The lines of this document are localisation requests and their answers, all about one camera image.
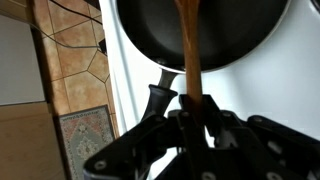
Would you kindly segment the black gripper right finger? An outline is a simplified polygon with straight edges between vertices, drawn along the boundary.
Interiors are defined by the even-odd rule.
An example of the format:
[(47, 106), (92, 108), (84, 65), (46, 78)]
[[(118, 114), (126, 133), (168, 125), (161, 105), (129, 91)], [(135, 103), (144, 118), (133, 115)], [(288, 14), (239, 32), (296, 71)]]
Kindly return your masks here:
[(243, 121), (203, 97), (205, 125), (217, 149), (235, 155), (248, 180), (320, 180), (320, 141), (261, 115)]

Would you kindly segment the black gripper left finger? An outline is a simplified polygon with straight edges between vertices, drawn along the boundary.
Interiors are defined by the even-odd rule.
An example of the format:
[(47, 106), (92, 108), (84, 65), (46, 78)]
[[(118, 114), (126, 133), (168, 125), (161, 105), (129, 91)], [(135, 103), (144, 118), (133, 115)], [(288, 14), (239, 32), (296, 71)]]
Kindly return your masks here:
[(149, 116), (89, 158), (83, 169), (85, 180), (145, 180), (152, 165), (173, 147), (182, 151), (157, 178), (201, 180), (202, 98), (182, 95), (180, 103), (180, 110), (167, 117)]

